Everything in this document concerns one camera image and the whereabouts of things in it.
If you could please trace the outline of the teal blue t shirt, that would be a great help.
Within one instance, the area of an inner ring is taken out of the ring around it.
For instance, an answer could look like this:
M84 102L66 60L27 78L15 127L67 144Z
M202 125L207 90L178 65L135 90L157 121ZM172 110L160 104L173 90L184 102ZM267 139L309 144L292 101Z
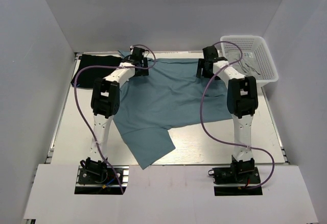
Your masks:
M197 78L197 65L192 58L160 58L148 76L122 86L113 121L141 169L175 149L169 129L231 119L224 82Z

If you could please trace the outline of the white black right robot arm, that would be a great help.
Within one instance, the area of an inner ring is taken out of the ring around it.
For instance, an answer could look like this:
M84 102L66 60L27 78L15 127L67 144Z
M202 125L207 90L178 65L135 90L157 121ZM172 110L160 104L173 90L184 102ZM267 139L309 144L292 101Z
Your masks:
M227 108L233 119L234 143L209 137L217 142L233 145L231 168L237 174L254 171L254 158L251 151L251 124L258 108L256 79L245 76L234 69L225 58L214 60L199 59L196 77L218 76L227 88Z

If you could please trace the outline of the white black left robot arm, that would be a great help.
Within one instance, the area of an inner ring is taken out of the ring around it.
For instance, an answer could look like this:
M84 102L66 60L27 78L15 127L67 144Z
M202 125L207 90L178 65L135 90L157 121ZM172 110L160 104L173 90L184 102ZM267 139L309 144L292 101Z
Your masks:
M120 89L132 77L149 74L147 58L137 60L128 55L115 70L104 78L95 79L91 96L94 128L89 158L105 163L110 125L120 107Z

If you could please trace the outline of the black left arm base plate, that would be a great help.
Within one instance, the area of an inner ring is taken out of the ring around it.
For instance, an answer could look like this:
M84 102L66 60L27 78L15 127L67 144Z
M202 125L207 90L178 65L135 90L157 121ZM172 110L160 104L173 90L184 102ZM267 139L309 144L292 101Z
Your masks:
M75 191L76 195L123 195L127 188L129 167L115 167L123 191L114 172L109 167L101 176L87 172L81 166L78 169Z

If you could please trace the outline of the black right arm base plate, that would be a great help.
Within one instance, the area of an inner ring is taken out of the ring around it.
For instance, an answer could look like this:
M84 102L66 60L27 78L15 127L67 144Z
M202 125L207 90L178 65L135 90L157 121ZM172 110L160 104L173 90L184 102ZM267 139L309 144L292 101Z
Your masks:
M257 167L252 172L236 175L231 167L215 167L208 171L214 179L215 196L259 196L263 195L262 188L251 189L259 185L261 178Z

